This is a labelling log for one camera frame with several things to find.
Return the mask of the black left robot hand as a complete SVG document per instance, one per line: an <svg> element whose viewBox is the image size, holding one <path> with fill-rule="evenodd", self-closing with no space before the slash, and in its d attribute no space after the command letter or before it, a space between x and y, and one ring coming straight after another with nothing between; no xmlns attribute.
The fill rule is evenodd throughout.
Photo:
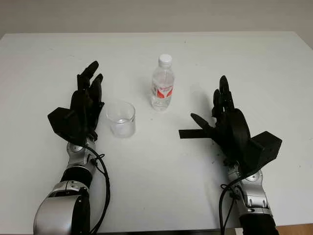
<svg viewBox="0 0 313 235"><path fill-rule="evenodd" d="M93 61L84 71L77 75L77 90L71 98L70 108L78 115L84 138L96 141L96 127L101 110L103 75L94 76L99 67L98 61Z"/></svg>

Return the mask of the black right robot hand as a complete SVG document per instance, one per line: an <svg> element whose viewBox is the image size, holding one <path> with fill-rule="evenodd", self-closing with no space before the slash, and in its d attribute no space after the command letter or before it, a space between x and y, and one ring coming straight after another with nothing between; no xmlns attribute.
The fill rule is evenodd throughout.
<svg viewBox="0 0 313 235"><path fill-rule="evenodd" d="M220 146L229 162L244 166L250 132L243 113L234 107L228 81L224 75L220 78L219 88L214 91L212 117L216 119L214 127L199 115L191 114L191 118L206 135Z"/></svg>

